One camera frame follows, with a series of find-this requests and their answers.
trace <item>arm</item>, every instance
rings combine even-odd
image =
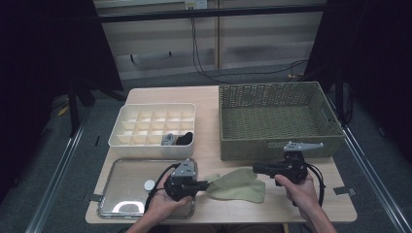
[[[163,184],[168,176],[164,176],[157,188],[163,188]],[[176,202],[172,200],[164,189],[155,193],[149,209],[141,216],[126,233],[146,233],[159,222],[167,219],[176,209],[185,206],[191,201],[187,196]]]
[[[282,175],[276,175],[275,179],[285,187],[288,199],[294,201],[300,215],[308,221],[315,232],[336,232],[333,224],[318,203],[313,178],[310,174],[300,184],[294,184]]]

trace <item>table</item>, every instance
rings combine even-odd
[[[227,174],[239,166],[251,165],[245,161],[221,161],[219,143],[219,87],[156,87],[132,89],[125,104],[193,103],[196,105],[194,153],[198,165],[198,178],[212,174]],[[101,194],[114,161],[120,157],[109,149],[103,164],[95,194]],[[336,195],[334,188],[344,186],[333,158],[306,159],[317,166],[325,178],[323,208],[332,222],[351,222],[357,212],[348,194]],[[196,195],[196,209],[191,218],[167,219],[163,223],[285,223],[305,221],[299,211],[286,198],[283,187],[264,175],[257,177],[266,183],[264,202],[255,204],[241,200],[219,201],[206,193]],[[104,219],[97,215],[97,202],[90,202],[86,221],[88,223],[133,223],[134,219]]]

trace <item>white plastic tray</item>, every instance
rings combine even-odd
[[[195,106],[193,104],[124,105],[109,139],[123,158],[183,159],[193,154]],[[164,135],[176,138],[191,132],[185,146],[162,146]]]

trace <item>person's right hand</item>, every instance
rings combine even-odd
[[[275,180],[286,189],[288,199],[296,204],[300,215],[306,220],[309,218],[308,213],[321,207],[310,174],[300,184],[294,184],[282,175],[276,175]]]

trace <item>woven basket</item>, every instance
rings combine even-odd
[[[305,157],[333,156],[344,134],[316,82],[222,85],[221,160],[283,159],[283,147],[323,143]]]

